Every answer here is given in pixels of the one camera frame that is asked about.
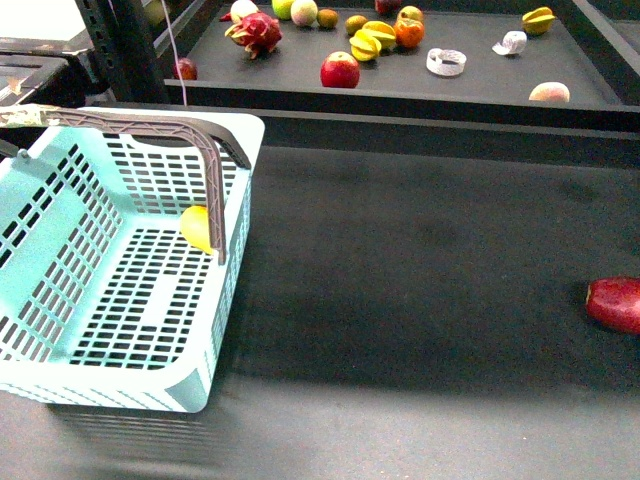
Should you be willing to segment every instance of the orange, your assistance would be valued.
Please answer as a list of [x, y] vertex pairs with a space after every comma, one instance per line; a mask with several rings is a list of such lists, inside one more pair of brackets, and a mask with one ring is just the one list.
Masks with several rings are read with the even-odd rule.
[[424, 24], [410, 18], [398, 19], [393, 26], [396, 43], [404, 48], [416, 48], [424, 38]]

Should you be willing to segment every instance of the light blue plastic basket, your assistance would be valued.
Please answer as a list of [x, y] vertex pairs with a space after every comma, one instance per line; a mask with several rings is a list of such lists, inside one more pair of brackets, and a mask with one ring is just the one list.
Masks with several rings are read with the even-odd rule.
[[[65, 109], [36, 110], [4, 118], [56, 125]], [[102, 131], [50, 126], [28, 156], [0, 163], [0, 389], [46, 403], [201, 410], [249, 229], [264, 125], [245, 114], [71, 112], [81, 122], [68, 123]], [[102, 117], [116, 112], [120, 130], [105, 129]], [[211, 173], [202, 146], [142, 143], [130, 133], [175, 134], [149, 127], [174, 117], [217, 128], [221, 162]], [[243, 152], [250, 168], [234, 161]], [[208, 176], [216, 169], [218, 191]], [[181, 236], [179, 218], [216, 202], [224, 248], [207, 255]]]

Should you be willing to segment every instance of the basket handle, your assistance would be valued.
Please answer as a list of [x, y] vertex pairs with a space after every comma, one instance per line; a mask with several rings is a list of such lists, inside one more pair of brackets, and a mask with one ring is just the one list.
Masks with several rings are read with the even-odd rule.
[[0, 108], [0, 128], [55, 126], [95, 128], [103, 133], [181, 138], [197, 147], [204, 160], [211, 248], [218, 251], [220, 265], [226, 262], [222, 163], [215, 141], [224, 147], [238, 167], [251, 168], [247, 154], [228, 129], [204, 120], [176, 116], [93, 112], [36, 104]]

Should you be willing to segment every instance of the lemon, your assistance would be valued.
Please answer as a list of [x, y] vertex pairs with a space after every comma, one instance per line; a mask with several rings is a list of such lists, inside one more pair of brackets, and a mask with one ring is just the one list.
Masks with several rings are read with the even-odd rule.
[[351, 53], [356, 60], [368, 62], [380, 56], [382, 49], [380, 41], [366, 30], [358, 30], [349, 39], [349, 43], [351, 44]]
[[384, 50], [391, 48], [396, 43], [396, 32], [391, 25], [379, 20], [372, 20], [362, 26], [362, 30], [380, 42], [380, 47]]
[[194, 205], [187, 208], [180, 216], [180, 233], [189, 245], [211, 255], [211, 241], [209, 240], [209, 215], [207, 207]]

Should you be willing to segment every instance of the apple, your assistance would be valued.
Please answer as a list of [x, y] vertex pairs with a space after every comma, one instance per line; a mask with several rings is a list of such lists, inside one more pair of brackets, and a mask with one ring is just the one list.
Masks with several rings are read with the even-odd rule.
[[402, 0], [375, 0], [376, 12], [383, 17], [388, 17], [400, 8]]
[[258, 7], [251, 0], [236, 0], [231, 4], [231, 21], [240, 23], [244, 17], [257, 11]]
[[356, 88], [360, 64], [347, 52], [333, 52], [322, 62], [320, 81], [323, 87]]
[[[180, 68], [180, 74], [183, 80], [197, 80], [198, 79], [198, 67], [193, 60], [183, 57], [178, 59], [178, 67]], [[173, 64], [173, 78], [178, 77], [178, 68], [175, 63]]]
[[291, 4], [291, 20], [298, 27], [310, 27], [318, 16], [318, 5], [314, 0], [295, 0]]
[[617, 276], [589, 284], [587, 314], [623, 333], [640, 334], [640, 278]]
[[291, 20], [291, 5], [293, 0], [271, 0], [273, 13], [280, 20]]
[[424, 23], [424, 13], [422, 13], [422, 10], [420, 10], [418, 7], [402, 7], [400, 12], [398, 13], [398, 20], [402, 18], [410, 18], [411, 20], [418, 20], [419, 22]]

